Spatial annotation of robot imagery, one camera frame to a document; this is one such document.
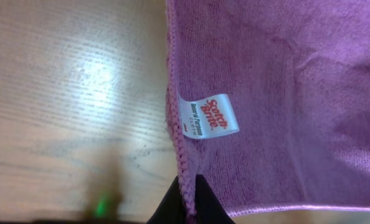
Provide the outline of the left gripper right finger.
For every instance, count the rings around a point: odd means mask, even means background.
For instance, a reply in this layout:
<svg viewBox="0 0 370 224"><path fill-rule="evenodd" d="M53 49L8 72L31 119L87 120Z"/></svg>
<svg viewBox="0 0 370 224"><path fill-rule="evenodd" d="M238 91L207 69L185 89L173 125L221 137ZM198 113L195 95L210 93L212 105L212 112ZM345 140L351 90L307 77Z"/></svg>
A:
<svg viewBox="0 0 370 224"><path fill-rule="evenodd" d="M195 206L197 224L235 224L201 174L196 176Z"/></svg>

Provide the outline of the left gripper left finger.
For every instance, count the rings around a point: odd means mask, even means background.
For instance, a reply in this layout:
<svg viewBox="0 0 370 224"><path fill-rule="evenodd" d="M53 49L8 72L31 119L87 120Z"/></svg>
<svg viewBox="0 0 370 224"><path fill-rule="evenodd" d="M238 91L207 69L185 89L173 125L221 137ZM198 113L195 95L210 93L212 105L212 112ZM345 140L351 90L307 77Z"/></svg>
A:
<svg viewBox="0 0 370 224"><path fill-rule="evenodd" d="M175 177L156 211L146 224L185 224L186 209L180 192L178 177Z"/></svg>

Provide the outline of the purple microfiber cloth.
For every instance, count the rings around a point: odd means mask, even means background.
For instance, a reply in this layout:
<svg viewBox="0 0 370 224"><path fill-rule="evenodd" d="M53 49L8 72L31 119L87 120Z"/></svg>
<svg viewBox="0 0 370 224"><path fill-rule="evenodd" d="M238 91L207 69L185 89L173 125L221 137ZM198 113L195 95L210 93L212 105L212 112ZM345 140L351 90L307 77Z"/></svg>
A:
<svg viewBox="0 0 370 224"><path fill-rule="evenodd" d="M370 1L175 0L167 123L186 220L370 212Z"/></svg>

